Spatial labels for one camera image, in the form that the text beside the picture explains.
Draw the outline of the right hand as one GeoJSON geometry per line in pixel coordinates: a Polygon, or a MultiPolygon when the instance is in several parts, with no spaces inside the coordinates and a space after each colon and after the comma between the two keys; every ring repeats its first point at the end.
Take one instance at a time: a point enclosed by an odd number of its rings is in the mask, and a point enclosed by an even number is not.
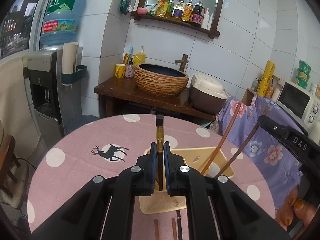
{"type": "Polygon", "coordinates": [[[312,204],[298,198],[298,186],[295,186],[284,200],[284,204],[277,211],[274,219],[284,230],[292,224],[294,216],[303,221],[307,228],[314,218],[317,208],[312,204]]]}

